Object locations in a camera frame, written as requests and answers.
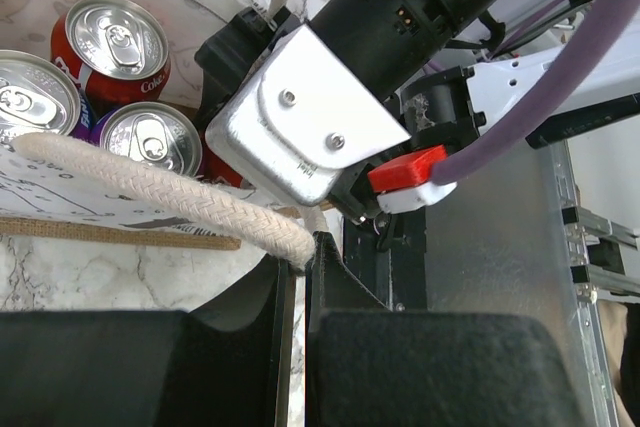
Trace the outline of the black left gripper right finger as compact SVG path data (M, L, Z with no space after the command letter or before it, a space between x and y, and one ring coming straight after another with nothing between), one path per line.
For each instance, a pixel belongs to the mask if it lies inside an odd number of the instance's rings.
M582 426L554 339L519 315L388 310L314 236L307 266L309 426Z

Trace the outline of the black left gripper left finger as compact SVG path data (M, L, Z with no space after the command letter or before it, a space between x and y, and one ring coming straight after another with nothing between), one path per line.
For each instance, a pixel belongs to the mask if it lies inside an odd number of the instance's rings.
M283 426L296 281L263 258L193 311L1 317L5 426Z

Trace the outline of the purple soda can carried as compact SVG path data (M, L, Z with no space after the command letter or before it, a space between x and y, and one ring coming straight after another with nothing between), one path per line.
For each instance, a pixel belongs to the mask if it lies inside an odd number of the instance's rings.
M26 52L1 52L3 145L33 132L70 135L80 119L80 94L58 67Z

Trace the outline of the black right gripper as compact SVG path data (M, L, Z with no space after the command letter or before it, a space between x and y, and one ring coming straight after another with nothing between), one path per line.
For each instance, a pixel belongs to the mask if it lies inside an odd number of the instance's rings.
M385 100L496 0L330 0L311 29Z

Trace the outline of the red cola can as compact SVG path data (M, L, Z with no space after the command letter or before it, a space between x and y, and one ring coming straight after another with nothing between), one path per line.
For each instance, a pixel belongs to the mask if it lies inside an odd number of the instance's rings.
M54 24L51 62L99 111L156 101L171 71L159 22L130 0L80 0Z
M202 144L201 173L203 179L211 183L224 184L240 189L252 188L249 182L208 147L205 133L200 132L199 135Z

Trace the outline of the purple soda can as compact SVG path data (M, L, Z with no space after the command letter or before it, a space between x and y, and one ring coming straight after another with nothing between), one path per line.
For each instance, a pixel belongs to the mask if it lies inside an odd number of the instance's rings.
M203 146L192 121L176 108L159 102L135 102L103 116L90 142L115 155L196 177Z

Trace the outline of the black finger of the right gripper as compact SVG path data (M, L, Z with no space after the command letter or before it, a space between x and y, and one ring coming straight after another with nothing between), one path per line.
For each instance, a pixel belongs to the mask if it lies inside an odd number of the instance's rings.
M247 7L204 41L194 55L203 73L201 102L193 119L195 127L206 129L241 87L258 59L300 25L301 20L286 7L280 8L272 21Z

